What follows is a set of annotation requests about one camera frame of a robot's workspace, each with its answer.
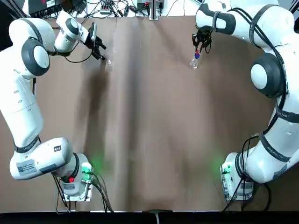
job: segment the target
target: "electronic equipment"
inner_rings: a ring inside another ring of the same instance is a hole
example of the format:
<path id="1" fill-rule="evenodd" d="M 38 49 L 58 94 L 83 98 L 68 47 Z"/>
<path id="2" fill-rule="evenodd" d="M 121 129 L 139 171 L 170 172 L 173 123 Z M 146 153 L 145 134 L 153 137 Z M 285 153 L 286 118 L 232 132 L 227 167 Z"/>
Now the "electronic equipment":
<path id="1" fill-rule="evenodd" d="M 104 14 L 104 15 L 105 14 L 109 15 L 109 14 L 112 13 L 112 10 L 111 10 L 110 6 L 107 3 L 102 2 L 101 3 L 101 8 L 100 8 L 100 13 Z"/>
<path id="2" fill-rule="evenodd" d="M 145 4 L 150 4 L 151 0 L 137 0 L 137 9 L 138 10 L 144 10 Z M 157 8 L 159 9 L 159 5 L 162 3 L 162 9 L 164 8 L 164 0 L 156 0 Z"/>
<path id="3" fill-rule="evenodd" d="M 73 9 L 82 13 L 85 8 L 86 3 L 83 0 L 28 0 L 28 12 L 34 18 L 57 14 L 62 9 L 66 12 Z"/>

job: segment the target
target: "white label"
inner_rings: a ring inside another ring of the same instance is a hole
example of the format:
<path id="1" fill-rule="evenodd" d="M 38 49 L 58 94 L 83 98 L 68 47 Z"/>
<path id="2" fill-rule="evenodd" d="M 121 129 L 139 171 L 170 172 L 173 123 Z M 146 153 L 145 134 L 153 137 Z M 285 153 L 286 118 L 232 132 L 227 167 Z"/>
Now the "white label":
<path id="1" fill-rule="evenodd" d="M 63 183 L 64 190 L 74 190 L 75 184 L 74 183 Z"/>
<path id="2" fill-rule="evenodd" d="M 53 6 L 53 5 L 55 5 L 55 0 L 47 1 L 47 7 L 48 8 Z"/>
<path id="3" fill-rule="evenodd" d="M 34 160 L 27 160 L 24 162 L 17 162 L 17 168 L 21 176 L 36 172 Z"/>

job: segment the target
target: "table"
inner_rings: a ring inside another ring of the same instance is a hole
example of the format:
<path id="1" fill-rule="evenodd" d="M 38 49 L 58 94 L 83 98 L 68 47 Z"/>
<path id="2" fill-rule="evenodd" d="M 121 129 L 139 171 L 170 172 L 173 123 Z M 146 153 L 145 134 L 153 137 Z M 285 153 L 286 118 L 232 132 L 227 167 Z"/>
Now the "table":
<path id="1" fill-rule="evenodd" d="M 88 2 L 86 6 L 87 13 L 91 13 L 91 11 L 93 11 L 94 8 L 97 6 L 99 0 L 88 0 L 87 2 Z M 137 6 L 137 0 L 128 0 L 128 3 L 129 5 Z M 126 4 L 123 2 L 118 3 L 118 7 L 122 12 L 124 12 L 125 6 Z M 100 7 L 101 4 L 99 4 L 94 11 L 99 10 Z M 164 9 L 162 10 L 162 16 L 166 16 L 168 13 L 169 16 L 195 15 L 198 7 L 199 7 L 198 3 L 194 2 L 193 0 L 165 0 Z M 28 0 L 25 0 L 23 11 L 26 14 L 28 14 Z M 81 14 L 77 15 L 77 18 L 83 18 L 84 16 L 86 16 L 86 12 L 82 12 Z M 106 15 L 102 15 L 99 12 L 94 14 L 93 16 L 100 17 L 100 18 L 106 17 Z M 135 13 L 129 10 L 128 17 L 133 17 L 133 16 L 135 16 Z"/>

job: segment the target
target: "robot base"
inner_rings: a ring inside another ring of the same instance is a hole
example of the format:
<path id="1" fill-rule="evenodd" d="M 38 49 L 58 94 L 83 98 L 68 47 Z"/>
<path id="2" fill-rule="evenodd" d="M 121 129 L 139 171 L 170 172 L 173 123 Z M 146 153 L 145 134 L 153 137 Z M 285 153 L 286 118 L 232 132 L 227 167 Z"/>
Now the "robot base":
<path id="1" fill-rule="evenodd" d="M 241 178 L 239 177 L 236 166 L 238 166 L 240 163 L 240 160 L 237 162 L 236 157 L 237 153 L 230 153 L 225 162 L 220 166 L 220 174 L 221 174 L 221 184 L 222 184 L 222 190 L 223 194 L 225 196 L 225 199 L 227 201 L 234 200 L 234 201 L 242 201 L 243 200 L 243 181 L 240 183 Z M 247 182 L 245 181 L 245 200 L 249 200 L 252 197 L 253 192 L 253 182 Z"/>
<path id="2" fill-rule="evenodd" d="M 93 185 L 92 184 L 86 184 L 84 192 L 79 196 L 70 196 L 64 194 L 64 197 L 67 201 L 71 202 L 90 202 L 92 199 L 92 191 L 93 191 Z"/>

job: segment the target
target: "black joint band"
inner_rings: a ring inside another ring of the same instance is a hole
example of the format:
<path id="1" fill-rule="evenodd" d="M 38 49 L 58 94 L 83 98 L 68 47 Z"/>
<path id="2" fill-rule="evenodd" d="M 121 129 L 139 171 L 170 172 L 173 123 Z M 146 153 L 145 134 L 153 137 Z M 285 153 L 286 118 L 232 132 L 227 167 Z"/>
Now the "black joint band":
<path id="1" fill-rule="evenodd" d="M 14 143 L 14 150 L 17 153 L 25 153 L 28 152 L 30 149 L 32 149 L 32 147 L 37 143 L 37 141 L 39 140 L 39 136 L 36 136 L 34 138 L 34 140 L 32 142 L 30 142 L 27 146 L 25 147 L 17 147 Z"/>
<path id="2" fill-rule="evenodd" d="M 238 153 L 237 156 L 235 157 L 235 169 L 237 171 L 238 176 L 242 179 L 245 180 L 246 182 L 251 182 L 252 179 L 251 177 L 243 170 L 243 161 L 242 161 L 242 153 Z"/>
<path id="3" fill-rule="evenodd" d="M 79 171 L 79 167 L 80 167 L 80 160 L 79 160 L 79 157 L 78 157 L 78 155 L 77 155 L 76 153 L 73 153 L 73 154 L 74 154 L 75 159 L 76 159 L 76 166 L 75 166 L 74 171 L 71 173 L 71 175 L 61 177 L 61 180 L 62 180 L 63 182 L 65 182 L 65 183 L 69 183 L 69 182 L 70 182 L 69 179 L 70 179 L 71 177 L 75 178 L 75 177 L 77 176 L 77 174 L 78 174 L 78 171 Z"/>
<path id="4" fill-rule="evenodd" d="M 219 13 L 220 13 L 220 11 L 216 11 L 215 14 L 214 14 L 214 16 L 213 16 L 213 30 L 214 31 L 217 30 L 217 28 L 216 28 L 216 21 L 217 21 L 217 18 L 219 16 Z"/>
<path id="5" fill-rule="evenodd" d="M 282 162 L 288 162 L 290 157 L 284 156 L 281 153 L 279 153 L 278 151 L 276 151 L 271 145 L 270 143 L 267 141 L 267 139 L 265 138 L 263 132 L 260 133 L 260 135 L 258 136 L 263 147 L 266 149 L 266 151 L 272 155 L 275 159 L 282 161 Z"/>
<path id="6" fill-rule="evenodd" d="M 250 28 L 249 28 L 249 39 L 250 39 L 250 42 L 253 43 L 254 45 L 256 45 L 254 43 L 254 31 L 256 29 L 256 24 L 258 22 L 258 20 L 261 18 L 261 16 L 264 14 L 264 12 L 266 12 L 270 7 L 272 6 L 277 6 L 275 4 L 268 4 L 268 5 L 265 5 L 263 8 L 261 8 L 257 14 L 253 17 L 252 19 L 252 22 L 251 22 L 251 25 L 250 25 Z"/>
<path id="7" fill-rule="evenodd" d="M 276 115 L 279 118 L 289 121 L 289 122 L 292 122 L 292 123 L 295 123 L 295 124 L 299 124 L 299 114 L 281 110 L 278 107 L 277 102 L 275 104 L 275 111 L 276 111 Z"/>

